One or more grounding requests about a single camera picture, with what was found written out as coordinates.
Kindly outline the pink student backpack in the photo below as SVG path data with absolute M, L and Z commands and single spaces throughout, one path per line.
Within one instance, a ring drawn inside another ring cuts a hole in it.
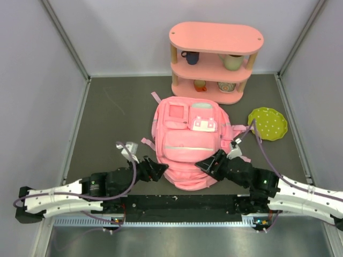
M 152 122 L 152 139 L 142 138 L 156 153 L 159 163 L 169 167 L 164 177 L 184 191 L 208 188 L 217 181 L 195 164 L 222 149 L 231 150 L 231 143 L 247 130 L 232 125 L 228 114 L 214 101 L 171 96 L 159 98 Z

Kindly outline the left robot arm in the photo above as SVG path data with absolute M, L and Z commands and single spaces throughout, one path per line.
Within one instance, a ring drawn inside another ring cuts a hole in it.
M 138 181 L 157 182 L 169 168 L 148 156 L 139 161 L 128 158 L 128 166 L 110 172 L 97 172 L 75 182 L 35 190 L 28 186 L 19 189 L 13 205 L 15 218 L 21 224 L 41 222 L 45 218 L 77 211 L 115 213 Z

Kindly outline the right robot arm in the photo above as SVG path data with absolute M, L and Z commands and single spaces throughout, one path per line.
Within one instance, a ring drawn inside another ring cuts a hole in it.
M 239 196 L 235 201 L 236 210 L 241 214 L 289 211 L 317 218 L 342 230 L 342 192 L 255 168 L 241 157 L 229 157 L 223 150 L 195 165 L 217 181 L 228 179 L 249 190 L 248 196 Z

